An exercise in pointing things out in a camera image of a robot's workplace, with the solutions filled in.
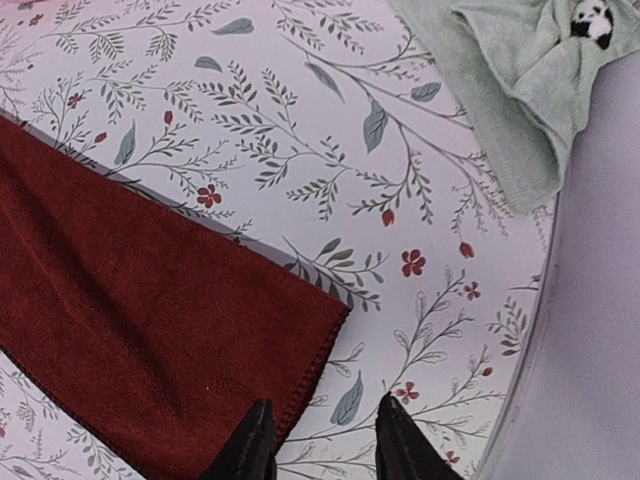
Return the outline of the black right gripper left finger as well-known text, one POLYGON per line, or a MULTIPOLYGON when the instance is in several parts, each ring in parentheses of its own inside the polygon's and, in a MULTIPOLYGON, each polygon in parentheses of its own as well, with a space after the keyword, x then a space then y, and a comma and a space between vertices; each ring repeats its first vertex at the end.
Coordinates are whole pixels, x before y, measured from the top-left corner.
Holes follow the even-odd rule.
POLYGON ((256 401, 244 415, 200 480, 273 480, 277 478, 272 402, 256 401))

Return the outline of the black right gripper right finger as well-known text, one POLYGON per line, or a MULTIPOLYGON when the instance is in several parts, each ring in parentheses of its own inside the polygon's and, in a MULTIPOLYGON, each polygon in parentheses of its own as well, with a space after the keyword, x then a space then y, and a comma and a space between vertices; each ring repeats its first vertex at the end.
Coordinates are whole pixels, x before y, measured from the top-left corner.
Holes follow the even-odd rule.
POLYGON ((391 393, 379 402, 375 432, 378 480, 462 480, 391 393))

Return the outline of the dark red towel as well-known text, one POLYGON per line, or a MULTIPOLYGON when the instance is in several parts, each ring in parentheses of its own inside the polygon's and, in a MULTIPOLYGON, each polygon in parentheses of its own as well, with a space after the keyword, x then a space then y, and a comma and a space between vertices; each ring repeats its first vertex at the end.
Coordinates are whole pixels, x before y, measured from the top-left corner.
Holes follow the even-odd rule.
POLYGON ((200 479, 258 400, 274 453, 348 307, 1 123, 1 348, 148 479, 200 479))

